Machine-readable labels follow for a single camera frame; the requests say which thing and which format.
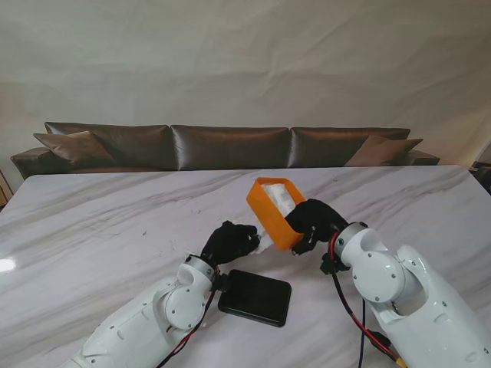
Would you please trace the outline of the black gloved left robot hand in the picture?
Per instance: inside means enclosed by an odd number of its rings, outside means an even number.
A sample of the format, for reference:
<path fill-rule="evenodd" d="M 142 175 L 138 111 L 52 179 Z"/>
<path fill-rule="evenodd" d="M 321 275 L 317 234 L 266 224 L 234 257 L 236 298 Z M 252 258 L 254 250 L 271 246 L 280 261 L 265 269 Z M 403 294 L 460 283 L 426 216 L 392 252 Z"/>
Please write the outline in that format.
<path fill-rule="evenodd" d="M 212 267 L 228 264 L 249 255 L 259 246 L 258 230 L 254 225 L 225 221 L 209 237 L 200 258 Z"/>

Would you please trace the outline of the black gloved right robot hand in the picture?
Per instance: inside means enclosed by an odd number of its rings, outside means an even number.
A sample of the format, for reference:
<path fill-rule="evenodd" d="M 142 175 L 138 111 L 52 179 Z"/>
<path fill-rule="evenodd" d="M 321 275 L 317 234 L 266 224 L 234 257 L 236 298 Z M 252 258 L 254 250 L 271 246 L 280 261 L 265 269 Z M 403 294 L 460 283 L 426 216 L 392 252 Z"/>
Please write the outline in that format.
<path fill-rule="evenodd" d="M 295 232 L 302 234 L 302 239 L 292 247 L 294 255 L 313 250 L 318 242 L 330 242 L 336 233 L 348 227 L 339 213 L 317 199 L 299 203 L 285 219 Z"/>

